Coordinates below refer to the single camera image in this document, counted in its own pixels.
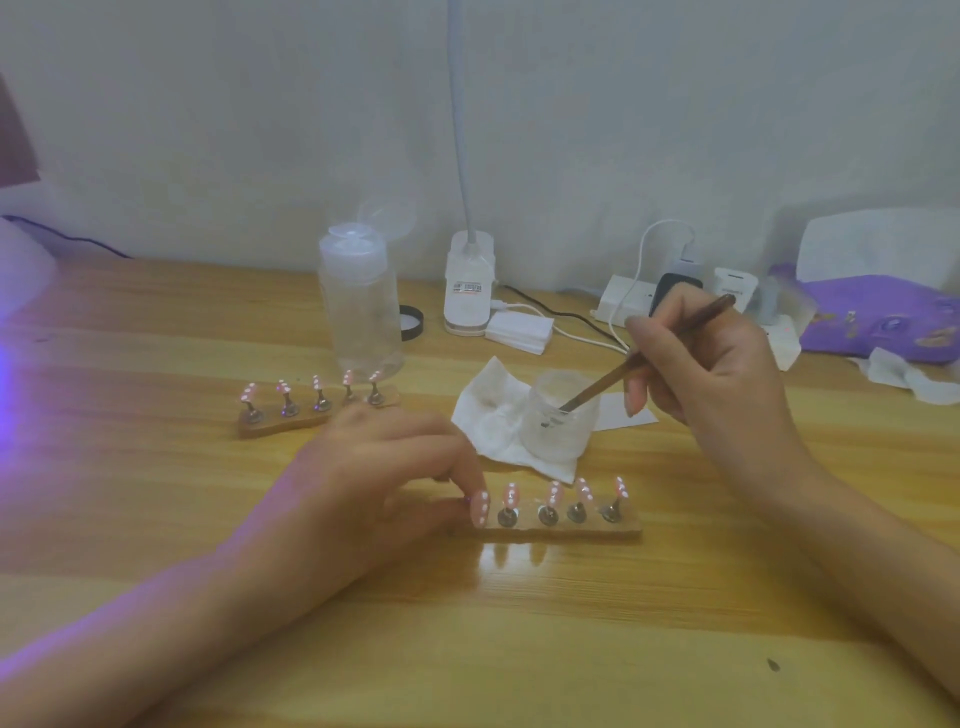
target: brown brush handle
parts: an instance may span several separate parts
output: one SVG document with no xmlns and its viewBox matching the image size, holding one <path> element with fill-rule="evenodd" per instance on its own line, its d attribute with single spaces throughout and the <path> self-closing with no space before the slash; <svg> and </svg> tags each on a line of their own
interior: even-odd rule
<svg viewBox="0 0 960 728">
<path fill-rule="evenodd" d="M 688 334 L 697 330 L 698 328 L 702 328 L 728 308 L 731 308 L 734 303 L 736 303 L 736 298 L 729 293 L 725 293 L 720 298 L 716 299 L 715 301 L 711 301 L 700 310 L 695 311 L 693 315 L 681 321 L 680 325 L 672 330 L 677 336 L 683 336 L 684 334 Z M 624 376 L 632 372 L 634 369 L 639 369 L 647 363 L 646 356 L 640 352 L 633 352 L 624 360 L 622 364 L 607 374 L 601 376 L 587 389 L 567 402 L 563 407 L 560 408 L 560 411 L 572 412 L 581 404 L 584 404 L 585 402 L 592 400 L 597 395 L 607 391 L 612 384 L 616 384 L 616 382 L 620 381 Z"/>
</svg>

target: hand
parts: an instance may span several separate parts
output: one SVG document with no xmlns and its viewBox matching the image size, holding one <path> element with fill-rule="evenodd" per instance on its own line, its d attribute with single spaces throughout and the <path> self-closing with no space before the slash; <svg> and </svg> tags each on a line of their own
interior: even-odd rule
<svg viewBox="0 0 960 728">
<path fill-rule="evenodd" d="M 652 365 L 627 379 L 627 410 L 642 409 L 649 391 L 657 407 L 689 425 L 734 484 L 776 486 L 812 458 L 790 416 L 763 329 L 728 310 L 690 335 L 689 350 L 669 330 L 714 298 L 681 283 L 652 317 L 627 320 L 636 348 Z"/>
<path fill-rule="evenodd" d="M 476 450 L 446 417 L 360 403 L 335 417 L 216 555 L 243 584 L 246 617 L 276 629 L 416 539 L 469 522 L 464 498 L 399 497 L 426 477 L 450 479 L 468 497 L 486 493 Z"/>
</svg>

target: transparent cup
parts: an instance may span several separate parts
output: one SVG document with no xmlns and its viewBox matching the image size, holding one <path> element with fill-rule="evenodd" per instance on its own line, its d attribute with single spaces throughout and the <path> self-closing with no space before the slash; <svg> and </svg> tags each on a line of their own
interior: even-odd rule
<svg viewBox="0 0 960 728">
<path fill-rule="evenodd" d="M 550 370 L 537 379 L 527 395 L 520 421 L 520 443 L 547 462 L 568 462 L 584 454 L 600 414 L 600 398 L 572 412 L 560 407 L 592 383 L 578 372 Z"/>
</svg>

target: barcode sticker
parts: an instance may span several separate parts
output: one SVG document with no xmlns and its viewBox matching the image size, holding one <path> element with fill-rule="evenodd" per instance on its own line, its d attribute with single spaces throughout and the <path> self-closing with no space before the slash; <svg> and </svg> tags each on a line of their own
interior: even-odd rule
<svg viewBox="0 0 960 728">
<path fill-rule="evenodd" d="M 454 293 L 483 293 L 483 283 L 468 283 L 458 280 L 453 284 Z"/>
</svg>

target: person's left hand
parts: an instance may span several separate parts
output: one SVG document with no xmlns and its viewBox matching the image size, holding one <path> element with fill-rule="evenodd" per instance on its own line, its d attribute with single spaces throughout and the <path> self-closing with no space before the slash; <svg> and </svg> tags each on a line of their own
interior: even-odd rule
<svg viewBox="0 0 960 728">
<path fill-rule="evenodd" d="M 409 480 L 450 479 L 467 498 L 412 501 Z M 263 630 L 297 619 L 411 542 L 469 522 L 485 501 L 476 450 L 449 419 L 358 403 L 295 457 L 215 558 Z"/>
</svg>

